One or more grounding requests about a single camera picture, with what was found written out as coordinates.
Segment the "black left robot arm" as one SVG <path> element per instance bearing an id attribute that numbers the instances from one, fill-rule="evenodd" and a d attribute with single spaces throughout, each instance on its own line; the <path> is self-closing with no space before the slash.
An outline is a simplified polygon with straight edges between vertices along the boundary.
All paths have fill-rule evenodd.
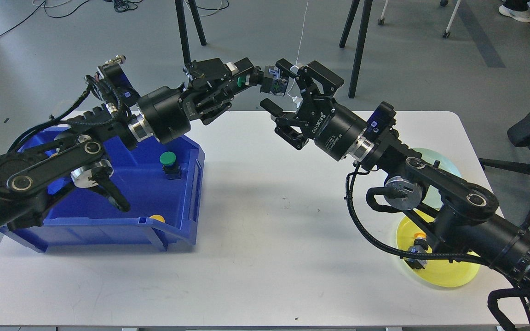
<path id="1" fill-rule="evenodd" d="M 128 211 L 130 203 L 111 181 L 105 141 L 120 138 L 128 149 L 150 137 L 169 143 L 189 132 L 191 121 L 210 124 L 236 94 L 266 77 L 247 58 L 192 61 L 184 65 L 188 84 L 141 96 L 121 68 L 125 60 L 117 55 L 87 75 L 86 90 L 65 113 L 27 130 L 0 155 L 0 227 L 42 226 L 53 206 L 77 187 Z"/>

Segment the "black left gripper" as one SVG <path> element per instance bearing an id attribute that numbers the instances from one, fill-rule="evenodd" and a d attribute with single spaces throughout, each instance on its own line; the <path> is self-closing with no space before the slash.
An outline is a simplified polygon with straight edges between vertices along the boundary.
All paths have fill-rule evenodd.
<path id="1" fill-rule="evenodd" d="M 137 105 L 153 130 L 156 139 L 167 144 L 191 130 L 190 121 L 204 125 L 230 109 L 234 97 L 252 86 L 263 84 L 263 76 L 255 76 L 249 58 L 223 63 L 219 58 L 187 63 L 183 71 L 189 82 L 174 89 L 162 86 L 142 96 Z M 179 103 L 187 92 L 187 113 Z"/>

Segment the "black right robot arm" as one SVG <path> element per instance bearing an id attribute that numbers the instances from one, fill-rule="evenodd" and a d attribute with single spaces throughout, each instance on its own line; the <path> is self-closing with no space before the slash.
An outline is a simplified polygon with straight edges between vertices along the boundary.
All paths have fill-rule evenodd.
<path id="1" fill-rule="evenodd" d="M 355 171 L 346 178 L 345 200 L 351 219 L 367 241 L 399 258 L 488 266 L 512 285 L 489 294 L 492 315 L 504 330 L 515 330 L 499 310 L 498 300 L 519 297 L 530 323 L 530 234 L 496 213 L 498 199 L 486 188 L 427 163 L 400 141 L 393 127 L 396 112 L 389 103 L 382 102 L 368 120 L 340 105 L 334 93 L 343 86 L 343 79 L 317 61 L 295 67 L 280 59 L 275 67 L 267 67 L 247 82 L 260 84 L 262 92 L 282 95 L 289 78 L 300 88 L 296 112 L 284 112 L 269 99 L 260 105 L 271 113 L 276 133 L 294 148 L 302 149 L 313 140 L 334 160 L 348 155 L 355 159 Z M 374 169 L 383 170 L 387 178 L 382 186 L 368 189 L 368 206 L 377 212 L 403 212 L 427 235 L 431 253 L 386 245 L 361 224 L 353 203 L 355 180 Z"/>

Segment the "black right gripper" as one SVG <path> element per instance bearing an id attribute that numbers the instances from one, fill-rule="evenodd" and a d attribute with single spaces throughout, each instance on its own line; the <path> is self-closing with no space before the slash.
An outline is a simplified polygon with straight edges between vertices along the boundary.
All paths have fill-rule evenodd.
<path id="1" fill-rule="evenodd" d="M 295 149 L 302 149 L 309 138 L 332 159 L 342 159 L 367 126 L 364 119 L 334 100 L 344 79 L 318 61 L 292 69 L 288 60 L 279 59 L 276 67 L 296 82 L 301 101 L 296 113 L 284 112 L 268 98 L 259 103 L 271 113 L 274 132 Z M 302 133 L 293 126 L 303 128 Z"/>

